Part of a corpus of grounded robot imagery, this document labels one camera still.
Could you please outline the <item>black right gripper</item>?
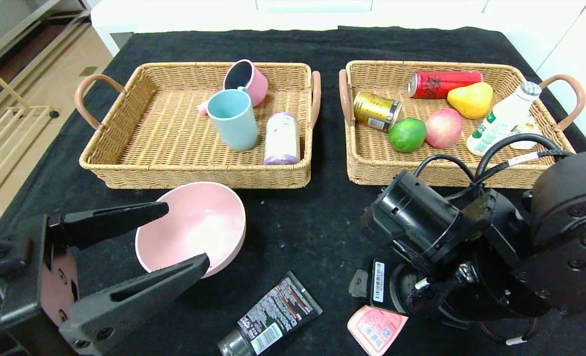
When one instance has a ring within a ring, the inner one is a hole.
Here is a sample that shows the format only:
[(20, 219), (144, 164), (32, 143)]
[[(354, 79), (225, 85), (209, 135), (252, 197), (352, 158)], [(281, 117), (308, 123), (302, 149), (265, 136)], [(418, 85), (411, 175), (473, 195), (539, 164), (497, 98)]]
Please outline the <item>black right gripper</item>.
[(388, 312), (408, 317), (437, 317), (436, 309), (428, 314), (414, 314), (406, 304), (406, 298), (415, 284), (424, 277), (410, 264), (375, 258), (370, 275), (367, 270), (356, 270), (348, 293), (355, 298), (367, 298), (369, 293), (369, 305)]

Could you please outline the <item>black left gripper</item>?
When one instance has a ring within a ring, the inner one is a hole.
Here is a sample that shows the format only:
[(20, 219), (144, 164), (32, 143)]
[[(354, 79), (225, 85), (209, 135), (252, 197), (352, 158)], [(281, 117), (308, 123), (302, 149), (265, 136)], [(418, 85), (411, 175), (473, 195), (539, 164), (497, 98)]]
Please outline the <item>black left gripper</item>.
[(22, 221), (0, 237), (0, 356), (103, 356), (191, 288), (210, 267), (186, 261), (79, 297), (80, 250), (166, 216), (153, 201)]

